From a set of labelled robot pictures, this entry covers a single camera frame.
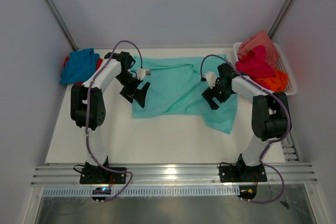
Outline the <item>teal t shirt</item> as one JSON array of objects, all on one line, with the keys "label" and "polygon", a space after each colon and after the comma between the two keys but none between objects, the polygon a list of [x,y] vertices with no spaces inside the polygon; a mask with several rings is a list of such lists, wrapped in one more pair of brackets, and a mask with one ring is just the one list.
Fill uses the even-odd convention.
[{"label": "teal t shirt", "polygon": [[220,58],[202,57],[143,58],[143,66],[151,70],[144,78],[150,83],[142,108],[132,105],[134,118],[152,118],[159,115],[199,115],[206,126],[223,133],[231,133],[235,122],[238,96],[231,95],[227,101],[212,110],[202,93],[208,88],[201,81],[201,73],[217,73],[225,55]]}]

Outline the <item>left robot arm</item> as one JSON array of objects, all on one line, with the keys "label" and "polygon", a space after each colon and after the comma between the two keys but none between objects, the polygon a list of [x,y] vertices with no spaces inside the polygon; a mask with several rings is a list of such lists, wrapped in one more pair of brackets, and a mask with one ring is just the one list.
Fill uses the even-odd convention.
[{"label": "left robot arm", "polygon": [[122,85],[120,94],[143,108],[150,87],[150,83],[143,80],[151,70],[140,67],[132,71],[135,63],[128,52],[109,52],[87,81],[71,88],[70,117],[82,130],[87,149],[86,162],[79,171],[81,184],[106,184],[113,177],[118,184],[125,183],[126,168],[109,167],[107,143],[101,127],[107,115],[103,94],[111,82],[117,80]]}]

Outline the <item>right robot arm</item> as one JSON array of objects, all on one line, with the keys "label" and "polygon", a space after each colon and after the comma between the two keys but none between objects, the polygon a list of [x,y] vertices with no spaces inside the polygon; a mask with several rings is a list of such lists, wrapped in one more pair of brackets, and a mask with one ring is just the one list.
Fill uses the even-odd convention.
[{"label": "right robot arm", "polygon": [[252,182],[258,177],[266,180],[264,156],[270,147],[282,141],[291,130],[287,96],[283,92],[270,92],[254,83],[250,77],[238,73],[229,63],[217,68],[218,74],[201,74],[208,87],[202,93],[212,110],[239,94],[252,105],[251,128],[253,136],[248,147],[235,164],[230,165],[228,177],[239,182]]}]

